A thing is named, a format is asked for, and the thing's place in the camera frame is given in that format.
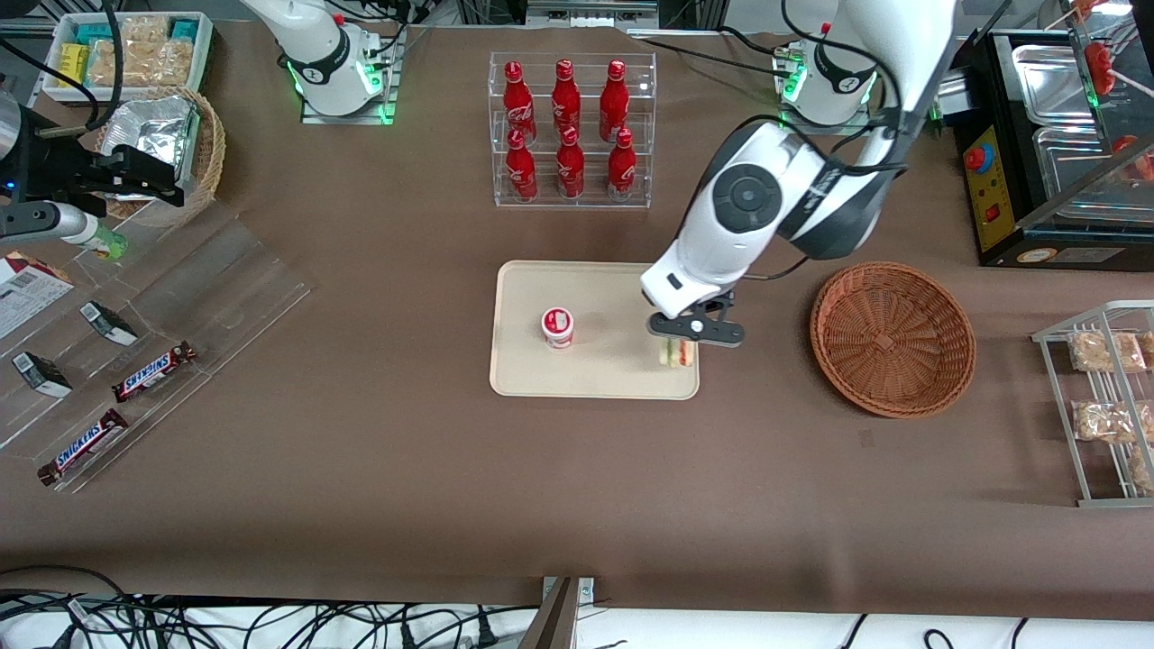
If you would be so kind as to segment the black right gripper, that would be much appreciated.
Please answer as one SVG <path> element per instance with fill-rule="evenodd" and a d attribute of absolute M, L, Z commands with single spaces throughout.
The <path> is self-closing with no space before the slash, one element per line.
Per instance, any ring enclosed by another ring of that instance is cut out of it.
<path fill-rule="evenodd" d="M 174 208 L 186 204 L 185 189 L 177 181 L 177 169 L 168 161 L 156 159 L 151 152 L 132 146 L 115 146 L 110 152 L 110 169 L 105 167 L 100 152 L 90 151 L 72 137 L 42 139 L 37 134 L 22 134 L 16 143 L 16 193 L 20 197 L 66 197 L 103 192 L 117 196 L 118 201 L 142 196 Z"/>

